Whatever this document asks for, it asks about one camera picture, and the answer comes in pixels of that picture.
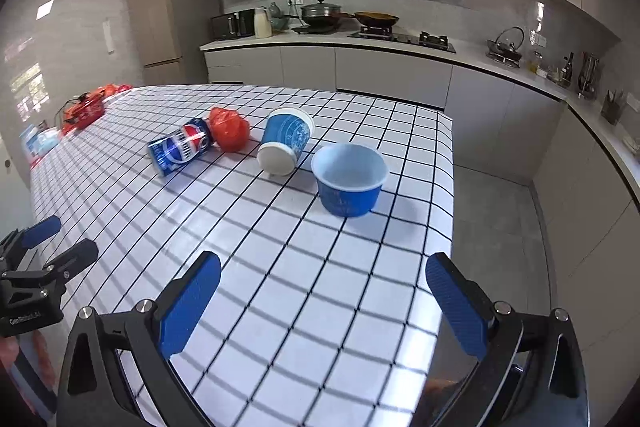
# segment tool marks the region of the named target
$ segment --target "red plastic bag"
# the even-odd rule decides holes
[[[249,122],[231,109],[213,107],[209,113],[209,129],[224,152],[238,152],[249,141]]]

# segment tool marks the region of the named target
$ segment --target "frying pan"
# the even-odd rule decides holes
[[[354,15],[360,24],[369,28],[391,28],[399,20],[395,15],[388,13],[356,12]]]

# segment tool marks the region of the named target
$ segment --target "checkered tablecloth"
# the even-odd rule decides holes
[[[244,115],[251,142],[160,178],[146,144],[213,105]],[[255,154],[281,106],[306,110],[316,129],[300,167],[273,178]],[[434,110],[340,92],[213,85],[122,95],[32,171],[35,218],[63,223],[43,262],[82,237],[100,249],[67,285],[66,324],[85,305],[107,313],[155,298],[210,250],[222,281],[171,361],[215,425],[407,425],[440,326],[424,263],[450,252],[451,124]],[[342,219],[322,207],[310,161],[349,140],[383,153],[390,175],[373,212]],[[161,425],[130,353],[122,363],[145,417]]]

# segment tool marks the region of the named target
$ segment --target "soda can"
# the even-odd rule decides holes
[[[207,122],[193,118],[170,135],[149,142],[147,148],[158,174],[167,176],[204,154],[211,144]]]

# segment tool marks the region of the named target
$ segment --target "metal screw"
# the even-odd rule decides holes
[[[511,305],[505,301],[497,301],[494,303],[494,310],[499,315],[509,315],[511,313]]]
[[[80,317],[81,319],[88,319],[89,317],[91,317],[92,313],[94,313],[94,309],[89,306],[85,306],[84,308],[80,308],[78,317]]]
[[[138,304],[136,304],[136,309],[140,313],[146,313],[151,309],[151,306],[154,305],[154,302],[151,299],[142,299]]]
[[[569,320],[569,314],[562,308],[556,308],[554,315],[556,316],[556,319],[561,322],[567,322],[567,320]]]

